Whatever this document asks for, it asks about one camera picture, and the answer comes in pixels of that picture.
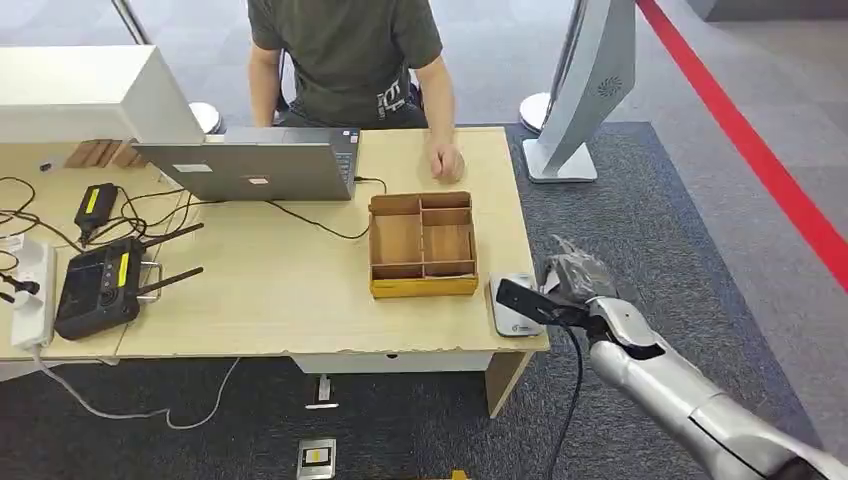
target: man's hand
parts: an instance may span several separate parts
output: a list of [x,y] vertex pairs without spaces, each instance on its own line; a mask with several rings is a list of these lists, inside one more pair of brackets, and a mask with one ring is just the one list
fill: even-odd
[[433,178],[447,183],[456,183],[465,174],[465,159],[453,142],[430,144],[430,172]]

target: speaker grille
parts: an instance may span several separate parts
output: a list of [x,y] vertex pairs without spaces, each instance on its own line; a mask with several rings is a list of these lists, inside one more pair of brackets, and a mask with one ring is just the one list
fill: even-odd
[[598,85],[598,95],[604,98],[610,98],[618,95],[623,86],[621,78],[617,76],[608,77]]

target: white cable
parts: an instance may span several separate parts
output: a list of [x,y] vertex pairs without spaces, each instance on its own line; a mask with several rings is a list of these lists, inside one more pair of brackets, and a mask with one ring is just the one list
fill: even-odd
[[92,407],[91,405],[89,405],[89,403],[86,402],[85,399],[83,399],[82,396],[76,390],[74,390],[74,387],[72,387],[64,378],[60,377],[58,374],[54,373],[52,370],[47,368],[47,365],[45,365],[44,362],[41,360],[40,349],[35,348],[35,349],[32,350],[32,359],[35,361],[35,364],[38,366],[38,368],[42,372],[44,372],[45,375],[47,375],[48,377],[52,378],[53,380],[58,382],[60,385],[65,387],[65,390],[67,390],[68,393],[73,395],[74,398],[76,398],[77,401],[80,403],[80,405],[82,405],[86,410],[88,410],[93,415],[96,415],[100,418],[106,418],[106,419],[109,419],[109,420],[130,420],[130,419],[134,419],[134,418],[152,418],[152,417],[155,417],[156,415],[165,414],[165,423],[168,424],[169,428],[171,428],[173,430],[191,430],[192,428],[196,428],[196,427],[203,425],[204,423],[208,422],[213,416],[215,416],[215,412],[218,411],[218,406],[221,404],[221,395],[223,395],[223,393],[224,393],[224,387],[227,386],[227,380],[230,379],[230,374],[232,374],[233,370],[235,370],[236,365],[238,365],[239,360],[241,360],[241,357],[238,357],[238,358],[235,359],[233,364],[230,366],[230,369],[227,370],[227,374],[224,375],[224,380],[221,381],[221,387],[218,388],[218,398],[215,400],[215,407],[212,408],[212,411],[209,412],[209,415],[207,415],[206,418],[204,418],[203,420],[201,420],[197,423],[193,423],[191,425],[175,425],[174,423],[172,423],[171,422],[171,409],[170,408],[163,408],[161,410],[155,410],[155,411],[148,412],[148,413],[114,414],[114,413],[102,412],[102,411]]

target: carpet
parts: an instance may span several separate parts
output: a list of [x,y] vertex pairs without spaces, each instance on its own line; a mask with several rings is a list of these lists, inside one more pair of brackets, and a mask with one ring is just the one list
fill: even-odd
[[[623,296],[683,355],[743,405],[819,445],[697,210],[646,123],[605,124],[590,142],[599,180],[533,185],[526,132],[507,128],[537,266],[552,234],[604,259]],[[28,479],[289,479],[301,439],[338,440],[339,479],[539,478],[574,385],[574,351],[551,331],[505,410],[486,415],[480,373],[334,378],[341,407],[306,411],[311,383],[288,359],[246,359],[207,425],[90,416],[34,374],[0,384],[0,471]],[[231,360],[123,361],[57,369],[93,404],[115,412],[172,406],[202,418]],[[705,478],[635,406],[587,372],[555,478]]]

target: desk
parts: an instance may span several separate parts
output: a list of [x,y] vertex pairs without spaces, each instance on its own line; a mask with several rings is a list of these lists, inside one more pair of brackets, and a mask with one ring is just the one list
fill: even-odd
[[[509,148],[502,128],[461,129],[466,176],[440,185],[425,139],[421,130],[363,132],[357,174],[385,180],[390,193],[471,192],[481,279],[473,296],[374,300],[367,236],[342,240],[262,203],[205,205],[190,215],[206,227],[164,244],[157,261],[166,274],[206,271],[165,289],[122,332],[115,356],[291,356],[316,373],[485,370],[497,415],[533,353],[549,348],[546,335],[500,337],[492,321],[490,272],[533,271]],[[359,233],[380,193],[379,184],[358,184],[352,202],[286,207]]]
[[[35,213],[41,220],[56,227],[72,240],[79,236],[79,228],[74,224],[74,216],[79,207],[86,187],[89,185],[112,182],[124,187],[130,195],[143,195],[172,190],[169,185],[160,183],[159,173],[154,168],[142,170],[120,170],[116,168],[63,169],[56,168],[41,172],[39,166],[45,162],[55,161],[61,164],[64,158],[76,148],[73,144],[0,144],[0,176],[13,176],[30,182],[36,190],[35,201],[26,211]],[[29,189],[10,181],[0,184],[0,208],[15,209],[29,197]],[[144,218],[158,219],[170,212],[177,203],[178,195],[139,200],[136,208]],[[119,195],[116,205],[123,203]],[[0,226],[0,236],[29,225],[29,222],[13,220]],[[167,224],[151,230],[163,232]],[[127,230],[116,228],[107,234],[103,240],[111,236],[115,238]],[[27,233],[32,237],[50,243],[57,247],[56,263],[56,297],[62,289],[65,271],[69,260],[76,251],[62,239],[44,228],[35,228]],[[9,344],[12,309],[8,304],[0,304],[0,360],[23,360],[31,358],[26,352],[14,349]],[[80,342],[69,342],[58,335],[53,337],[51,345],[44,350],[43,356],[49,359],[86,359],[114,356],[118,349],[125,327],[118,327]]]

